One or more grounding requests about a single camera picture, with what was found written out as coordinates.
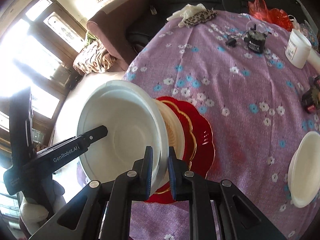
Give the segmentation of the red scalloped plate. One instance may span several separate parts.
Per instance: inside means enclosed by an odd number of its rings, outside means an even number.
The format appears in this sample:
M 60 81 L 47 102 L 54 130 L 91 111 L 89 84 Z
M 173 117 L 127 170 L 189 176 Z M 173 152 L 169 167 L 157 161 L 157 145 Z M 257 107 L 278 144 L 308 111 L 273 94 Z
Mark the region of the red scalloped plate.
M 174 147 L 177 159 L 184 161 L 190 171 L 206 178 L 215 159 L 210 123 L 189 102 L 169 96 L 159 97 L 156 101 L 168 106 L 182 126 L 183 131 L 175 133 L 184 137 L 183 150 Z

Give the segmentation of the purple floral tablecloth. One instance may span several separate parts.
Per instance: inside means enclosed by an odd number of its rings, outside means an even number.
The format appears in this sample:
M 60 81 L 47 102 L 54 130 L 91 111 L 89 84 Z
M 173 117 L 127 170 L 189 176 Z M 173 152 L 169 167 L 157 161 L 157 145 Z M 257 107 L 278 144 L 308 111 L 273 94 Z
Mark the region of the purple floral tablecloth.
M 243 35 L 248 14 L 218 11 L 192 28 L 171 20 L 129 65 L 124 79 L 151 97 L 170 96 L 195 106 L 210 123 L 215 159 L 213 181 L 231 180 L 287 239 L 301 239 L 319 210 L 319 196 L 303 208 L 287 184 L 291 158 L 306 133 L 319 131 L 319 114 L 300 98 L 316 76 L 285 56 L 289 32 L 268 27 L 265 49 L 255 54 Z M 235 38 L 235 48 L 225 42 Z

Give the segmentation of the white plastic jar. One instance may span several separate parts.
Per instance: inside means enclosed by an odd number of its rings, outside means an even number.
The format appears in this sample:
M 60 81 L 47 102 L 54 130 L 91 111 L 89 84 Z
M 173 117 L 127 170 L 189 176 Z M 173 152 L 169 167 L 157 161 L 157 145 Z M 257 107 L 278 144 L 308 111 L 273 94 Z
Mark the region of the white plastic jar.
M 292 29 L 285 49 L 285 56 L 296 68 L 302 69 L 311 48 L 310 41 L 300 31 Z

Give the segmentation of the black sofa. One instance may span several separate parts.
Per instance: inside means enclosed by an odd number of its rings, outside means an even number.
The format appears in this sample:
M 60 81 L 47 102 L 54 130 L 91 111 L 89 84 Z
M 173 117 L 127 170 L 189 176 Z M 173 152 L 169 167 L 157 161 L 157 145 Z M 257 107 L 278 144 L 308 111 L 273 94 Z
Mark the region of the black sofa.
M 140 52 L 166 24 L 167 18 L 185 5 L 203 4 L 207 9 L 236 13 L 248 13 L 249 2 L 254 0 L 149 0 L 147 9 L 126 30 L 126 38 Z M 306 21 L 306 14 L 297 0 L 264 0 L 268 9 L 282 9 L 295 16 L 299 22 Z

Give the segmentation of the cream patterned bowl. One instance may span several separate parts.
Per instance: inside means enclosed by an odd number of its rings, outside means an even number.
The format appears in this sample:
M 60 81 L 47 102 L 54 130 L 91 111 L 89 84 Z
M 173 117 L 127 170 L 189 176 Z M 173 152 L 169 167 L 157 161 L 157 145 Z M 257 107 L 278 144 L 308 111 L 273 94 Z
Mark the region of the cream patterned bowl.
M 174 111 L 165 103 L 157 99 L 155 99 L 154 101 L 164 120 L 168 135 L 169 146 L 172 146 L 174 148 L 176 157 L 182 160 L 184 155 L 185 138 L 180 120 L 178 119 Z

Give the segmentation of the red plastic bag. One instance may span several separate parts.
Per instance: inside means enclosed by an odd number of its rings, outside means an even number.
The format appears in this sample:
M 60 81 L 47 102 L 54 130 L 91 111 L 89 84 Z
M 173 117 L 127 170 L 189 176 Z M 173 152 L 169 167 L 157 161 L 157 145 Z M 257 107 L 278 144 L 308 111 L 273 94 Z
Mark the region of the red plastic bag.
M 293 29 L 293 24 L 290 21 L 288 14 L 278 8 L 268 9 L 264 0 L 254 0 L 248 2 L 249 14 L 256 19 L 268 23 L 276 24 L 287 31 Z

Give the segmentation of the leopard print cloth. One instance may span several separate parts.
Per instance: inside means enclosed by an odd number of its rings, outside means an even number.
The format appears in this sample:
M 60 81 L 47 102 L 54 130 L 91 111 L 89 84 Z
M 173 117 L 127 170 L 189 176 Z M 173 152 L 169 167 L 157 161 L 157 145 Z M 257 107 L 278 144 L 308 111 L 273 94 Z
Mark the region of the leopard print cloth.
M 206 23 L 214 19 L 217 16 L 217 11 L 207 9 L 202 3 L 197 5 L 187 4 L 181 10 L 174 12 L 167 21 L 171 21 L 180 18 L 178 23 L 179 28 L 187 27 L 191 28 L 201 23 Z

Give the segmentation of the large white foam bowl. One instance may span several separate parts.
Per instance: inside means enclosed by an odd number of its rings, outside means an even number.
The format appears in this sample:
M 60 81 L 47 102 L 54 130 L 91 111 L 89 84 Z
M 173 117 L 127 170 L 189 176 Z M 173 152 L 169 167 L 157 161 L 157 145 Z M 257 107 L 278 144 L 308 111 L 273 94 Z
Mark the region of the large white foam bowl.
M 77 134 L 101 125 L 107 128 L 107 136 L 80 155 L 85 175 L 102 183 L 112 181 L 142 159 L 150 146 L 153 149 L 151 193 L 155 193 L 167 172 L 169 156 L 168 134 L 155 100 L 134 83 L 108 81 L 84 105 Z

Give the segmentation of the clear plastic cup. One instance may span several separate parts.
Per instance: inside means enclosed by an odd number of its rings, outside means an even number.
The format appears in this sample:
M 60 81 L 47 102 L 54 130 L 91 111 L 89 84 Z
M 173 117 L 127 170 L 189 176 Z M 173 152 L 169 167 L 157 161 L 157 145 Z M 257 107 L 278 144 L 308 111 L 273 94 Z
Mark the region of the clear plastic cup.
M 246 24 L 246 30 L 257 31 L 260 33 L 268 33 L 268 27 L 264 24 L 264 22 L 260 22 L 258 20 L 250 20 Z

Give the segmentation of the black cylindrical motor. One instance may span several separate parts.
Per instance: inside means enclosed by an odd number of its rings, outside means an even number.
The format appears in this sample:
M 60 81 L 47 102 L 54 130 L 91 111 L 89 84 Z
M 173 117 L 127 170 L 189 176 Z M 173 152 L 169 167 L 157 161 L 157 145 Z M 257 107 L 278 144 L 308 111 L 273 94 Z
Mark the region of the black cylindrical motor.
M 244 42 L 247 48 L 256 54 L 262 54 L 265 48 L 267 33 L 260 33 L 257 31 L 246 31 Z

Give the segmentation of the small white foam bowl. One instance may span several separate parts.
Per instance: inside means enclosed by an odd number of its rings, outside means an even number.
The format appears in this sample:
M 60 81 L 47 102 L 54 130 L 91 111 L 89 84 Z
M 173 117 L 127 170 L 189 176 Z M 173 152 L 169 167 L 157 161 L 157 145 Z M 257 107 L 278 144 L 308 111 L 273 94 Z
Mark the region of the small white foam bowl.
M 293 205 L 309 205 L 319 191 L 319 133 L 308 132 L 289 165 L 287 183 Z

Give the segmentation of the black power adapter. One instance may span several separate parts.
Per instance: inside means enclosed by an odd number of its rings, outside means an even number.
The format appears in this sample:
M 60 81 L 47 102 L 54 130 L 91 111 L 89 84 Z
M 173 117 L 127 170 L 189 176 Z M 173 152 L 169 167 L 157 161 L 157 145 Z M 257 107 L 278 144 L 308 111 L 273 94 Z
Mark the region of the black power adapter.
M 226 42 L 225 45 L 228 47 L 235 48 L 237 45 L 237 40 L 235 38 L 229 38 Z

